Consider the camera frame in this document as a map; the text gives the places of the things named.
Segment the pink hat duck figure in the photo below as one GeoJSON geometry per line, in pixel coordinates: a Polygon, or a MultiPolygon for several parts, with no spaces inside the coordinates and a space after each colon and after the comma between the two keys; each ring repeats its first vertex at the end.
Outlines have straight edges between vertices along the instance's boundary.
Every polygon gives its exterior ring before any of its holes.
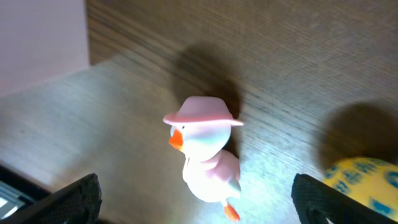
{"type": "Polygon", "coordinates": [[[241,220],[228,202],[240,198],[240,164],[224,147],[232,127],[244,123],[233,118],[226,103],[213,96],[189,96],[180,109],[164,116],[170,125],[169,144],[185,156],[182,178],[196,198],[220,203],[232,222],[241,220]]]}

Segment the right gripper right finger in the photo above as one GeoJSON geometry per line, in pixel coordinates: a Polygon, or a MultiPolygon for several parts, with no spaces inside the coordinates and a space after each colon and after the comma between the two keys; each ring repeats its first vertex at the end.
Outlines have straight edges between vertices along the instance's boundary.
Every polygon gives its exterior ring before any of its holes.
{"type": "Polygon", "coordinates": [[[397,224],[307,174],[297,174],[291,197],[303,224],[397,224]]]}

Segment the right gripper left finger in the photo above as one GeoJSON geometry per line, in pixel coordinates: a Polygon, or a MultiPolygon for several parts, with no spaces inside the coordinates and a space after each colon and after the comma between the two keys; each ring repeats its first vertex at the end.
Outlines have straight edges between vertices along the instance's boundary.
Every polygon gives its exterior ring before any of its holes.
{"type": "Polygon", "coordinates": [[[96,224],[101,203],[98,176],[89,174],[13,213],[1,224],[96,224]]]}

